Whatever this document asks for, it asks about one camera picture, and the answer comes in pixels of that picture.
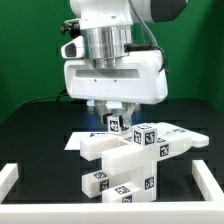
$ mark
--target white block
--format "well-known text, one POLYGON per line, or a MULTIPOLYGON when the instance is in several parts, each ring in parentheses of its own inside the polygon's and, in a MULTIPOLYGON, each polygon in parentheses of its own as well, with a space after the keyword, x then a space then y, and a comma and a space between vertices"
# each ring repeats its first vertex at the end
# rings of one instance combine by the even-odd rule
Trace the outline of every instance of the white block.
POLYGON ((204 161, 193 161, 192 174, 206 201, 224 201, 223 191, 204 161))
POLYGON ((122 173, 111 176, 100 170, 82 176, 82 191, 89 197, 94 198, 102 194, 104 190, 130 181, 130 173, 122 173))
POLYGON ((115 135, 98 135, 80 141, 80 155, 88 161, 101 158, 104 150, 118 147, 118 138, 115 135))
POLYGON ((147 166, 152 159, 158 160, 156 146, 142 148, 135 144, 125 145, 102 153, 102 169, 111 175, 116 175, 140 166, 147 166))
POLYGON ((171 132, 157 139, 159 160, 180 155, 192 147, 191 136, 185 133, 171 132))
POLYGON ((130 144, 132 144, 132 134, 131 133, 118 137, 118 147, 124 146, 124 145, 130 145, 130 144))
POLYGON ((18 179, 17 164, 7 164, 0 172, 0 203, 7 196, 18 179))
POLYGON ((129 127, 123 125, 123 118, 121 115, 111 115, 107 117, 108 132, 112 134, 124 134, 129 131, 129 127))
POLYGON ((157 129, 153 125, 139 124, 132 126, 132 142, 142 147, 149 147, 156 144, 157 129))
POLYGON ((168 123, 157 123, 156 126, 158 128, 162 128, 164 130, 167 130, 167 132, 176 132, 176 133, 188 133, 192 139, 192 146, 194 147, 204 147, 209 144, 209 137, 206 135, 202 135, 193 131, 189 131, 184 128, 180 128, 178 126, 168 124, 168 123))
POLYGON ((103 203, 133 203, 141 201, 141 188, 133 181, 103 192, 103 203))
POLYGON ((141 187, 141 202, 156 200, 157 195, 157 162, 152 161, 150 166, 140 167, 133 172, 131 179, 141 187))

